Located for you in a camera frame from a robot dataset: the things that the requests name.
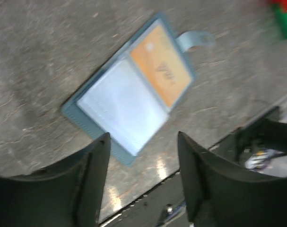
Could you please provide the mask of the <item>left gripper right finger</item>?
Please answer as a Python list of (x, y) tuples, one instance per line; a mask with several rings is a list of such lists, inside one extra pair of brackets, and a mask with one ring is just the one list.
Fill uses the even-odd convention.
[(287, 177), (250, 171), (178, 133), (188, 219), (196, 227), (287, 227)]

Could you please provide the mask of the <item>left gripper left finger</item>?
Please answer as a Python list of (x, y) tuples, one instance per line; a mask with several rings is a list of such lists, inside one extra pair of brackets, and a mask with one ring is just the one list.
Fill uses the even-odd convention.
[(110, 134), (30, 175), (0, 176), (0, 227), (96, 227)]

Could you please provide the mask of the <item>blue card holder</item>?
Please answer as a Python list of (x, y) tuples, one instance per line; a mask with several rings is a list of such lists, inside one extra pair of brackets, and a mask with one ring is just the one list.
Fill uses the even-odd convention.
[[(130, 55), (156, 25), (164, 27), (192, 77), (170, 108)], [(165, 15), (157, 13), (64, 103), (61, 111), (91, 138), (110, 133), (112, 155), (123, 165), (131, 166), (195, 81), (196, 73), (186, 52), (195, 46), (213, 46), (214, 43), (215, 38), (208, 31), (190, 30), (176, 35)]]

